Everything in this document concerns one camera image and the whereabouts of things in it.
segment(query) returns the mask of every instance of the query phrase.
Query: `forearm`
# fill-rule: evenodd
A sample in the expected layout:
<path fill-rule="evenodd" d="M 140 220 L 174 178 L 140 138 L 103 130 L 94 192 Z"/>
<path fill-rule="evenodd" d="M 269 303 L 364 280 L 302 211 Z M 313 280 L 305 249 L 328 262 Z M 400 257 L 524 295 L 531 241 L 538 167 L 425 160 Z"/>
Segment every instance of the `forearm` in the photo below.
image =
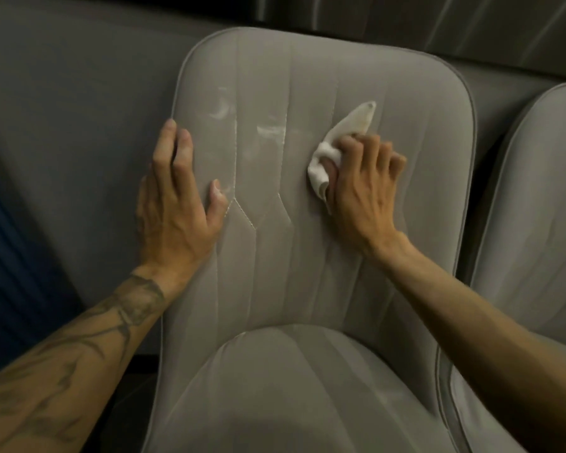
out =
<path fill-rule="evenodd" d="M 168 300 L 135 275 L 0 372 L 0 452 L 77 452 Z"/>
<path fill-rule="evenodd" d="M 566 450 L 566 361 L 400 237 L 380 263 L 487 408 L 531 451 Z"/>

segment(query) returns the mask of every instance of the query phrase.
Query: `cleaning cloth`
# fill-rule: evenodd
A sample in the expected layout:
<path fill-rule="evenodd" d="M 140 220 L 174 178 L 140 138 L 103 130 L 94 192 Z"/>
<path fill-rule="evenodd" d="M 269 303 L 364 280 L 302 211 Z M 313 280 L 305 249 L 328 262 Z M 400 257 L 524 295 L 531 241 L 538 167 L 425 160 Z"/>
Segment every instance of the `cleaning cloth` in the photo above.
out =
<path fill-rule="evenodd" d="M 339 149 L 333 147 L 332 143 L 340 136 L 350 135 L 352 133 L 364 135 L 373 120 L 375 106 L 374 101 L 368 101 L 352 110 L 344 119 L 339 121 L 333 129 L 327 132 L 324 140 L 319 143 L 319 146 L 314 152 L 308 165 L 308 177 L 310 178 L 310 184 L 313 187 L 314 193 L 325 202 L 325 205 L 327 204 L 325 193 L 329 186 L 329 176 L 327 172 L 325 172 L 325 168 L 321 165 L 320 159 L 331 159 L 336 166 L 340 167 L 341 152 Z"/>

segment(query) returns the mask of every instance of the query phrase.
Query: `hand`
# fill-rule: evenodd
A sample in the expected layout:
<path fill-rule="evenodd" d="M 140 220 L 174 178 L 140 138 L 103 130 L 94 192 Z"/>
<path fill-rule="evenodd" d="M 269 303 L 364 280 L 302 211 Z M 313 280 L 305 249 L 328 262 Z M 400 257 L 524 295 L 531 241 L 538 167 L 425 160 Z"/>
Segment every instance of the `hand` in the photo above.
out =
<path fill-rule="evenodd" d="M 404 237 L 394 227 L 393 212 L 407 159 L 378 135 L 343 136 L 337 147 L 342 151 L 339 171 L 330 159 L 321 159 L 330 178 L 326 197 L 336 227 L 365 256 L 382 261 Z"/>
<path fill-rule="evenodd" d="M 182 292 L 212 251 L 229 204 L 214 180 L 205 212 L 192 167 L 191 134 L 177 133 L 176 123 L 166 121 L 141 181 L 136 206 L 141 266 L 133 273 L 155 281 L 169 299 Z"/>

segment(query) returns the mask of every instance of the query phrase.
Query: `person's right arm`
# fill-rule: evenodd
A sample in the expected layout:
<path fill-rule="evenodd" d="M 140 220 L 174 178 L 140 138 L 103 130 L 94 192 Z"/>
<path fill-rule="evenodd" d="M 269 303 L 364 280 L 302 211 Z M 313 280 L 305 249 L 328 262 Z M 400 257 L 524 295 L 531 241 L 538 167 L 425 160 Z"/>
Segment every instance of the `person's right arm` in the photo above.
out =
<path fill-rule="evenodd" d="M 498 421 L 529 452 L 566 452 L 566 359 L 456 280 L 394 227 L 406 159 L 377 136 L 343 137 L 328 202 L 340 235 L 380 266 Z"/>

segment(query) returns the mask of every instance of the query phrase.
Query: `person's right hand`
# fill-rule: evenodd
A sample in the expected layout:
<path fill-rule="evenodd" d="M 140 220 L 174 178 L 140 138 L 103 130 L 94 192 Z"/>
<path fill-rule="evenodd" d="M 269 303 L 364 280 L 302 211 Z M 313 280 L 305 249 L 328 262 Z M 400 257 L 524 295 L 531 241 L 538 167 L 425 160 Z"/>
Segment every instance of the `person's right hand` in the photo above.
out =
<path fill-rule="evenodd" d="M 394 227 L 398 178 L 407 162 L 378 135 L 343 136 L 337 142 L 341 166 L 323 158 L 329 175 L 327 203 L 342 238 L 365 256 L 382 260 L 403 237 Z"/>

